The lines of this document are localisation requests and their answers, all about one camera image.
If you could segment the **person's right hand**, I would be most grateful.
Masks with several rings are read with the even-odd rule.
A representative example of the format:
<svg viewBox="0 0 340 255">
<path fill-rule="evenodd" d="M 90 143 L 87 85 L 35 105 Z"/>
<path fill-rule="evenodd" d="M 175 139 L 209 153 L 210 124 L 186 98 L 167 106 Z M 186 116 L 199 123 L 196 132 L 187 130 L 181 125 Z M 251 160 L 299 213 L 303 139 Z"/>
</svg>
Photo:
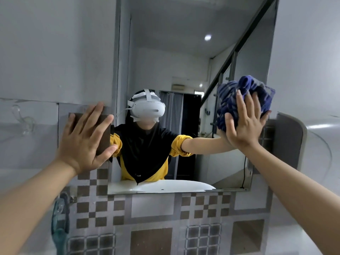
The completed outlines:
<svg viewBox="0 0 340 255">
<path fill-rule="evenodd" d="M 238 111 L 237 136 L 234 139 L 228 139 L 230 144 L 243 154 L 248 154 L 249 150 L 254 150 L 259 147 L 258 139 L 266 124 L 271 110 L 265 113 L 259 120 L 248 117 L 248 93 L 245 97 L 241 96 L 238 90 L 236 95 L 236 105 Z"/>
</svg>

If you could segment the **blue cleaning cloth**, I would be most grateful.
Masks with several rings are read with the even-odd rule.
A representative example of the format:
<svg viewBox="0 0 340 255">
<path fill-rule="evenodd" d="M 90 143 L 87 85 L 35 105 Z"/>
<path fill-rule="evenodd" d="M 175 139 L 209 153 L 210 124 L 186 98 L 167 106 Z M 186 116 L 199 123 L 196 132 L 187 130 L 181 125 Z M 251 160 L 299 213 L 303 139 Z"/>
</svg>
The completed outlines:
<svg viewBox="0 0 340 255">
<path fill-rule="evenodd" d="M 235 95 L 237 95 L 238 90 L 240 91 L 241 96 L 244 96 L 247 93 L 251 95 L 253 93 L 257 94 L 261 108 L 261 117 L 270 110 L 272 100 L 276 93 L 275 89 L 268 87 L 263 82 L 250 75 L 242 76 L 240 80 L 236 82 Z"/>
</svg>

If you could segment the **grey rounded wall panel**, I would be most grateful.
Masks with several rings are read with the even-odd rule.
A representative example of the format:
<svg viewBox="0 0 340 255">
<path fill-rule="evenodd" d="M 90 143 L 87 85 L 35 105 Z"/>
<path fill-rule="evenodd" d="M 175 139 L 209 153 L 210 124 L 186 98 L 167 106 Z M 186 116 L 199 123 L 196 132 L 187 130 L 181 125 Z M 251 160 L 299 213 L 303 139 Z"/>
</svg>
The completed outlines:
<svg viewBox="0 0 340 255">
<path fill-rule="evenodd" d="M 273 155 L 297 171 L 301 171 L 306 137 L 307 127 L 299 118 L 283 112 L 277 113 Z"/>
</svg>

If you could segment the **frameless wall mirror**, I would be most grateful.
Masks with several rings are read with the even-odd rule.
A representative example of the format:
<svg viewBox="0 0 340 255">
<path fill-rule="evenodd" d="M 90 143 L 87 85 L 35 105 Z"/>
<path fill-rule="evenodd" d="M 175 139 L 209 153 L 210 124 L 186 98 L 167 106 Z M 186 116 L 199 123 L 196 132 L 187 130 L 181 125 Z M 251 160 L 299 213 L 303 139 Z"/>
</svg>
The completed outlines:
<svg viewBox="0 0 340 255">
<path fill-rule="evenodd" d="M 249 191 L 254 170 L 225 145 L 236 82 L 266 85 L 278 0 L 132 0 L 136 70 L 118 104 L 108 194 Z"/>
</svg>

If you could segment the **person's right forearm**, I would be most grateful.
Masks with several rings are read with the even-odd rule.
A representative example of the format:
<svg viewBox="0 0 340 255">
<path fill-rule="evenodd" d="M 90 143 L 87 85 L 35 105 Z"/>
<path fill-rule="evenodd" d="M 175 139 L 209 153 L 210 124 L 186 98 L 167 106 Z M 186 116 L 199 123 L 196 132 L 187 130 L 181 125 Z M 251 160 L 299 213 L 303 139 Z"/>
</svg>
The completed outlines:
<svg viewBox="0 0 340 255">
<path fill-rule="evenodd" d="M 340 197 L 260 145 L 239 148 L 323 255 L 340 255 Z"/>
</svg>

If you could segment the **clear plastic wall hook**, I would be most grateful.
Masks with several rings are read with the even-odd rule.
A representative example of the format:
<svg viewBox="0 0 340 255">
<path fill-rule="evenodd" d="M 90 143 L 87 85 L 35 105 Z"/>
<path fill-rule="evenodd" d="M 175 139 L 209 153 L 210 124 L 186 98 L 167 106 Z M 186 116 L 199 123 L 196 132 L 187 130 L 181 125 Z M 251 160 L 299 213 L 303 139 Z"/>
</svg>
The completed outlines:
<svg viewBox="0 0 340 255">
<path fill-rule="evenodd" d="M 35 120 L 30 116 L 22 116 L 19 105 L 12 105 L 11 112 L 15 118 L 15 120 L 20 125 L 20 132 L 23 136 L 30 136 L 33 134 L 35 129 Z"/>
</svg>

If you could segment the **person's left hand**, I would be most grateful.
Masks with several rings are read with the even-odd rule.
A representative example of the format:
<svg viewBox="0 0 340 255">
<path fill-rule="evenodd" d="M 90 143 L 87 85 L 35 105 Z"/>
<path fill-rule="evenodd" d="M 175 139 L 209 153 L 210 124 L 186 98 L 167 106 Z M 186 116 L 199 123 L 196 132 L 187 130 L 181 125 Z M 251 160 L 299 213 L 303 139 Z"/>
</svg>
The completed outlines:
<svg viewBox="0 0 340 255">
<path fill-rule="evenodd" d="M 61 141 L 57 151 L 56 161 L 61 163 L 67 171 L 70 171 L 72 177 L 84 171 L 97 169 L 103 164 L 99 163 L 99 155 L 96 152 L 105 130 L 108 129 L 114 119 L 113 115 L 108 115 L 96 126 L 92 135 L 84 136 L 84 114 L 86 111 L 77 123 L 74 122 L 73 133 L 76 135 L 76 140 L 69 143 L 62 143 Z"/>
</svg>

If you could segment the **person's left forearm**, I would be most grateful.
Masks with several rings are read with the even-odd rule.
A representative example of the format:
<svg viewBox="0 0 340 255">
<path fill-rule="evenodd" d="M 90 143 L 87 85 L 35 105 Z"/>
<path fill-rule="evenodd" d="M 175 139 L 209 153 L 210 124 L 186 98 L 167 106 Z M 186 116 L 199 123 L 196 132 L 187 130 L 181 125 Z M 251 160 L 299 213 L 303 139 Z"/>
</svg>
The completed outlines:
<svg viewBox="0 0 340 255">
<path fill-rule="evenodd" d="M 0 253 L 17 255 L 54 199 L 79 169 L 54 160 L 45 169 L 0 198 Z"/>
</svg>

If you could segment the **teal plastic wall hanger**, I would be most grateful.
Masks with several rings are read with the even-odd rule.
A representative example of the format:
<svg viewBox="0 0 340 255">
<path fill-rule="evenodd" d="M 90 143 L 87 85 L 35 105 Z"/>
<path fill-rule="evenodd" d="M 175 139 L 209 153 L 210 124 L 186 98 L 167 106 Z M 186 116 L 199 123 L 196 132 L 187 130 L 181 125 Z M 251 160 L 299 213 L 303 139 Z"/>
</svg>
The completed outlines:
<svg viewBox="0 0 340 255">
<path fill-rule="evenodd" d="M 67 239 L 70 230 L 69 195 L 61 192 L 56 198 L 51 218 L 51 236 L 56 255 L 67 255 Z"/>
</svg>

